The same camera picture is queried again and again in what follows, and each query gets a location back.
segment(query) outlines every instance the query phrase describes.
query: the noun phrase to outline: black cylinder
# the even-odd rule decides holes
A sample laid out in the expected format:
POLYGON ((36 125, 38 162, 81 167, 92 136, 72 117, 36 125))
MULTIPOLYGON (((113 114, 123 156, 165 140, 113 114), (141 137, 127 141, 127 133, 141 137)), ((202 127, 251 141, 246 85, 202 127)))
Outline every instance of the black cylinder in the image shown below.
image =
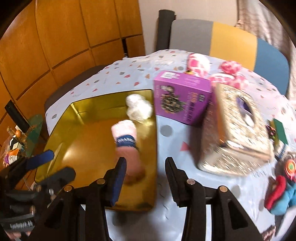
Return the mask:
POLYGON ((175 20, 175 12, 171 10, 159 10, 156 51, 168 49, 170 46, 170 30, 175 20))
POLYGON ((25 120, 25 118, 20 114, 17 110, 13 102, 10 100, 5 106, 5 110, 12 118, 14 123, 21 129, 23 133, 26 133, 30 127, 29 123, 25 120))

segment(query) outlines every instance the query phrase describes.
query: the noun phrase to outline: table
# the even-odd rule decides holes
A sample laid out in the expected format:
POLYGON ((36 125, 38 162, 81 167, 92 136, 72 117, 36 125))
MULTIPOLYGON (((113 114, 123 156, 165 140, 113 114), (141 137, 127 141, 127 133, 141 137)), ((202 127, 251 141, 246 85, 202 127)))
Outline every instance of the table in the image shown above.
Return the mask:
MULTIPOLYGON (((46 112, 46 123, 49 134, 57 121, 74 101, 130 90, 153 89, 153 79, 161 70, 183 72, 186 68, 188 52, 183 50, 160 50, 153 54, 124 58, 105 67, 99 73, 82 82, 66 93, 46 112)), ((219 73, 221 59, 208 57, 211 63, 209 74, 219 73)), ((247 69, 243 74, 250 82, 245 90, 258 105, 265 120, 277 118, 280 120, 288 137, 292 150, 296 150, 295 111, 289 101, 282 96, 267 80, 247 69)), ((275 177, 276 161, 263 166, 247 177, 223 177, 200 171, 195 166, 200 129, 184 125, 180 122, 156 116, 158 142, 158 179, 157 201, 155 207, 147 213, 118 213, 107 210, 107 223, 112 240, 180 240, 184 226, 186 209, 178 208, 173 202, 168 182, 165 176, 164 161, 171 156, 179 169, 186 171, 204 186, 217 188, 227 186, 236 196, 260 232, 274 224, 275 218, 264 208, 264 198, 268 187, 269 176, 275 177)), ((288 212, 290 219, 285 219, 288 228, 295 217, 295 209, 288 212)), ((210 240, 211 223, 210 209, 207 208, 207 235, 210 240)), ((280 240, 285 229, 280 229, 274 240, 280 240)))

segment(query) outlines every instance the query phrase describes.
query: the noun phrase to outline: purple box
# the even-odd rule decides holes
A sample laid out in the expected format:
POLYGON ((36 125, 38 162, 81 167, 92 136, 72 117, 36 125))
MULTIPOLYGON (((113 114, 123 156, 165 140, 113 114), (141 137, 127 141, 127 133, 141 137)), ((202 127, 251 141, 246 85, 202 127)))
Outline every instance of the purple box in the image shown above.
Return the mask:
POLYGON ((162 71, 154 79, 155 113, 195 125, 201 121, 211 93, 209 80, 185 73, 162 71))

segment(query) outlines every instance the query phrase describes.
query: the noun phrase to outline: blue sock cuff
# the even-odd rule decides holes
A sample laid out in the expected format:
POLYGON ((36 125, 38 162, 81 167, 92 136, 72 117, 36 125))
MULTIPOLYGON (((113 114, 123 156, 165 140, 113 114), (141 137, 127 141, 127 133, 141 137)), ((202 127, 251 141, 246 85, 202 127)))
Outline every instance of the blue sock cuff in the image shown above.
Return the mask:
POLYGON ((135 138, 131 135, 120 136, 116 139, 116 146, 131 146, 136 148, 135 138))

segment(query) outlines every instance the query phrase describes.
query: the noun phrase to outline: wooden cabinet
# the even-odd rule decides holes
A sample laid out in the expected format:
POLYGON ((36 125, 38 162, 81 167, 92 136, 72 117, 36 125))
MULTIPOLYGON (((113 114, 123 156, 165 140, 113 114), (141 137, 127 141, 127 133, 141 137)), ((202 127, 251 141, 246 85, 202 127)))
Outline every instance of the wooden cabinet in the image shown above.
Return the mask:
POLYGON ((114 0, 121 37, 142 34, 138 0, 114 0))
POLYGON ((0 39, 0 145, 14 126, 4 106, 44 113, 45 100, 95 65, 145 55, 138 0, 32 0, 0 39))
POLYGON ((143 35, 126 38, 126 47, 130 58, 145 55, 143 35))

